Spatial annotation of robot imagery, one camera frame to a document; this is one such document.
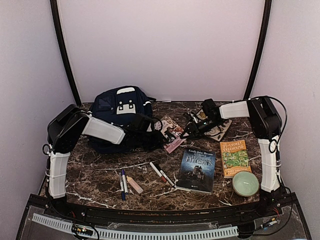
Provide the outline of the pink illustrated paperback book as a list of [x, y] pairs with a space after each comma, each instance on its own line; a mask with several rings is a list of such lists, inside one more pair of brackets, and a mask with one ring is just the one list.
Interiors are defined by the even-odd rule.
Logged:
[[155, 128], [160, 130], [167, 143], [164, 145], [164, 149], [171, 154], [176, 148], [178, 148], [186, 139], [180, 138], [183, 133], [183, 128], [180, 127], [172, 118], [165, 115], [161, 118], [161, 123], [157, 122]]

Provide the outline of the navy blue student backpack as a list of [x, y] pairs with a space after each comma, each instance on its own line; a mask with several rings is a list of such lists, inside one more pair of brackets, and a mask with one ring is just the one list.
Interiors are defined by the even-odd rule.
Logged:
[[[122, 86], [107, 90], [94, 99], [89, 108], [93, 117], [117, 126], [128, 126], [135, 118], [135, 114], [153, 116], [152, 101], [137, 86]], [[96, 137], [88, 137], [88, 144], [99, 154], [122, 154], [135, 151], [138, 146], [113, 144]]]

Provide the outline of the Wuthering Heights blue book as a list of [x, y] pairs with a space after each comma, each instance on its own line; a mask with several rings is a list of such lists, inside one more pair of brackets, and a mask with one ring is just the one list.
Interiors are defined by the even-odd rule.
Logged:
[[211, 194], [214, 186], [216, 153], [185, 148], [175, 188]]

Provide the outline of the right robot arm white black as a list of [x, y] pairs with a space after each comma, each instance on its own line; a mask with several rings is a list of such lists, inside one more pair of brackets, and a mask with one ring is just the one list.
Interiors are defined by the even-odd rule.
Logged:
[[206, 118], [200, 120], [189, 112], [189, 121], [180, 138], [199, 139], [228, 119], [248, 118], [261, 152], [261, 189], [272, 193], [281, 185], [280, 139], [287, 124], [287, 121], [282, 123], [273, 100], [279, 101], [271, 96], [257, 96], [218, 106], [213, 99], [206, 99], [201, 103]]

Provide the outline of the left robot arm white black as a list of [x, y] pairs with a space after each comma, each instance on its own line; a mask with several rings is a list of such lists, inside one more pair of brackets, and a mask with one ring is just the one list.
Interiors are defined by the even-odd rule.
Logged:
[[70, 206], [61, 198], [66, 195], [67, 165], [71, 152], [82, 136], [93, 137], [129, 149], [153, 151], [166, 144], [166, 138], [155, 125], [160, 120], [141, 113], [134, 114], [132, 123], [121, 126], [109, 123], [74, 104], [65, 108], [47, 126], [47, 143], [42, 151], [48, 156], [46, 166], [47, 196], [55, 199], [51, 210], [67, 218]]

